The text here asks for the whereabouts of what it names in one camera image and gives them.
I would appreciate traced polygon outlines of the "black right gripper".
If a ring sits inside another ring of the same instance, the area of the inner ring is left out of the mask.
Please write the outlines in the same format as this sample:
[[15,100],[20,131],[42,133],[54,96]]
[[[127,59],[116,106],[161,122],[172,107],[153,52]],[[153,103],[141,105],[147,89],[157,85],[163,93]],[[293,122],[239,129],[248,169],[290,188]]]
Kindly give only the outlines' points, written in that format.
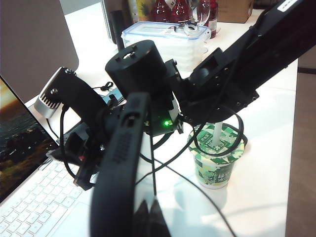
[[78,78],[75,74],[54,74],[46,84],[46,105],[54,110],[54,106],[63,105],[60,115],[60,143],[59,148],[51,153],[51,157],[58,161],[67,161],[74,165],[79,165],[74,184],[87,191],[95,187],[90,179],[93,174],[99,171],[95,162],[79,159],[78,151],[83,140],[74,134],[74,142],[70,148],[64,145],[64,115],[71,108],[89,129],[88,135],[95,138],[101,144],[106,141],[106,132],[102,128],[102,113],[109,114],[110,107],[103,98],[97,94],[86,82]]

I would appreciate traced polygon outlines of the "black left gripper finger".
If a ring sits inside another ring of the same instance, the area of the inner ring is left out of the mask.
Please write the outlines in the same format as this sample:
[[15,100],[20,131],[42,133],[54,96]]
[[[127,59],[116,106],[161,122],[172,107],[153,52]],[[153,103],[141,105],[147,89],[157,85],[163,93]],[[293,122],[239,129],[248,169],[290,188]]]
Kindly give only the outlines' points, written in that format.
[[146,200],[142,200],[134,213],[135,237],[169,237],[170,232],[164,219],[160,205],[154,199],[151,208]]

